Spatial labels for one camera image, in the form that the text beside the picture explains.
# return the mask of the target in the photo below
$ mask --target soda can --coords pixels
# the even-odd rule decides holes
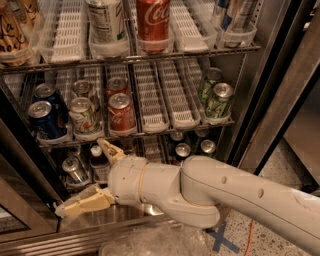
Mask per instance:
[[[170,132],[170,139],[174,142],[181,142],[185,138],[185,133],[180,131]]]
[[[127,79],[121,77],[111,78],[106,87],[106,95],[110,98],[116,93],[129,94],[129,85]]]
[[[218,68],[209,68],[202,76],[200,86],[198,89],[198,96],[201,105],[206,108],[207,101],[210,96],[211,89],[216,83],[222,81],[222,71]]]
[[[114,131],[127,131],[136,126],[133,102],[127,94],[117,93],[108,101],[110,126]]]
[[[84,156],[83,149],[81,145],[75,145],[68,148],[67,151],[68,157],[76,157],[78,158],[80,164],[84,168],[85,171],[89,171],[89,163],[86,161],[86,157]]]
[[[213,157],[216,152],[216,144],[212,140],[203,140],[200,144],[201,155],[207,157]]]
[[[114,43],[126,38],[121,0],[86,0],[86,3],[96,43]]]
[[[68,108],[59,91],[56,90],[53,86],[46,83],[37,85],[34,91],[34,100],[49,101],[51,105],[57,109],[57,112],[59,114],[59,117],[62,119],[62,122],[64,124],[68,123]]]
[[[215,27],[221,27],[224,16],[226,14],[229,5],[229,0],[216,0],[213,6],[213,12],[211,16],[211,23]]]
[[[228,115],[233,88],[227,83],[217,83],[210,93],[207,102],[206,116],[209,118],[223,118]]]
[[[94,105],[94,109],[99,111],[100,103],[95,86],[88,80],[82,79],[74,82],[72,86],[73,91],[77,97],[86,97],[91,100]]]
[[[69,115],[77,134],[90,135],[102,129],[99,115],[88,98],[79,97],[71,100]]]
[[[10,59],[2,60],[2,63],[13,67],[27,63],[29,53],[19,51],[27,49],[29,42],[6,2],[0,3],[0,21],[0,53],[12,54]]]
[[[80,184],[89,179],[78,158],[68,157],[62,163],[62,169],[68,173],[74,184]]]
[[[63,123],[59,123],[56,109],[48,101],[37,101],[28,108],[30,121],[43,139],[57,139],[67,134]]]
[[[176,160],[182,163],[191,153],[191,148],[187,143],[179,143],[176,148]]]
[[[151,41],[152,46],[143,44],[142,50],[158,53],[168,47],[170,0],[136,0],[138,38]]]

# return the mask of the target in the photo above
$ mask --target plastic bottle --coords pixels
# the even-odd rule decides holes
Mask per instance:
[[[90,166],[93,170],[94,181],[99,185],[107,186],[108,175],[110,172],[110,163],[108,158],[102,152],[98,145],[94,145],[91,149]]]

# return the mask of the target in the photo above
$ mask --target coca-cola can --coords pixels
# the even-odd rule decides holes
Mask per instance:
[[[158,53],[168,47],[170,0],[137,0],[138,39],[143,51]]]
[[[114,131],[127,131],[136,126],[133,102],[127,94],[117,93],[108,101],[110,126]]]

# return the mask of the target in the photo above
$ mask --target can label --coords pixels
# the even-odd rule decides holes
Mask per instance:
[[[124,13],[120,0],[99,2],[87,0],[87,3],[90,25],[96,42],[110,43],[125,38]]]
[[[69,114],[73,120],[75,132],[89,135],[100,131],[101,125],[93,104],[89,99],[87,99],[88,101],[84,101],[84,99],[87,98],[76,98],[72,100]]]

